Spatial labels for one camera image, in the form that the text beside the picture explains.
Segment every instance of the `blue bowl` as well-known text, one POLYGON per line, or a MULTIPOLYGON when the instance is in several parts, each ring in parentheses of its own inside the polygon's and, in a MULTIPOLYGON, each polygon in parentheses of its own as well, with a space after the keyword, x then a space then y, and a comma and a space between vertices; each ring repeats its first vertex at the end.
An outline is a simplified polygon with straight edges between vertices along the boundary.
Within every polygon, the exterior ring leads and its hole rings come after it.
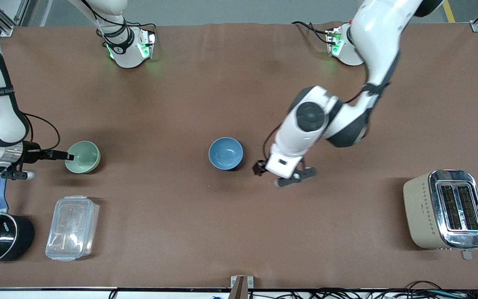
POLYGON ((231 170, 243 160, 243 147, 231 137, 221 137, 209 147, 209 161, 222 170, 231 170))

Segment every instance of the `brown table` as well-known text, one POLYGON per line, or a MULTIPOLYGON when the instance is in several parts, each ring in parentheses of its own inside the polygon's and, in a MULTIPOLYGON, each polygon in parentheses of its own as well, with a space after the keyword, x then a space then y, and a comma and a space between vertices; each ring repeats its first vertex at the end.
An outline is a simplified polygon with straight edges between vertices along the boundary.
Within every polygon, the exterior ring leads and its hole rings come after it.
MULTIPOLYGON (((478 183, 478 33, 467 24, 409 25, 391 87, 367 138, 324 141, 307 154, 319 175, 276 189, 250 166, 295 95, 322 85, 348 99, 362 66, 343 66, 294 25, 159 28, 161 60, 135 69, 108 59, 93 27, 16 28, 2 40, 21 110, 52 121, 60 149, 95 142, 101 166, 71 174, 61 161, 28 165, 10 182, 10 212, 36 226, 19 261, 0 262, 0 286, 220 287, 233 274, 257 287, 402 287, 432 280, 478 288, 478 251, 422 250, 410 238, 402 186, 440 168, 478 183), (245 167, 222 172, 211 142, 233 136, 245 167), (93 254, 52 261, 45 244, 55 202, 100 204, 93 254)), ((33 120, 35 140, 55 142, 33 120)))

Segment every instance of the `toaster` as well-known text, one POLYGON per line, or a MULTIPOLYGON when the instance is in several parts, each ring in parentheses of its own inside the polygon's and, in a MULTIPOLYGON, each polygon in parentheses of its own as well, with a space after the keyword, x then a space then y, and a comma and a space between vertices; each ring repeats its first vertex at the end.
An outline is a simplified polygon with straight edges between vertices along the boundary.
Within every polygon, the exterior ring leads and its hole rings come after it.
POLYGON ((462 170, 434 170, 403 186, 412 240, 422 248, 478 249, 478 188, 462 170))

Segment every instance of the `pot handle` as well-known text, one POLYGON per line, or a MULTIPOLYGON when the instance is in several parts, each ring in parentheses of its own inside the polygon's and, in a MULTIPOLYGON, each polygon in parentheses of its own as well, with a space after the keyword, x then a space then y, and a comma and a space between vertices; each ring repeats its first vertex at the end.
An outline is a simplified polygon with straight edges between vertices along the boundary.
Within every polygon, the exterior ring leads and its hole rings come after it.
POLYGON ((0 213, 8 212, 8 204, 5 198, 6 179, 0 176, 0 213))

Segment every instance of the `clear plastic container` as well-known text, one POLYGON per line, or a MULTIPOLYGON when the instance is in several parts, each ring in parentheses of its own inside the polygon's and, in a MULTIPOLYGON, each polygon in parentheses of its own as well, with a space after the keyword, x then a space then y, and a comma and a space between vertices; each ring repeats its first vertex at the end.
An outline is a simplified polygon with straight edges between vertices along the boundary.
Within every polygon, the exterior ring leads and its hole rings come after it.
POLYGON ((57 261, 72 261, 90 254, 99 205, 85 196, 68 196, 55 205, 45 255, 57 261))

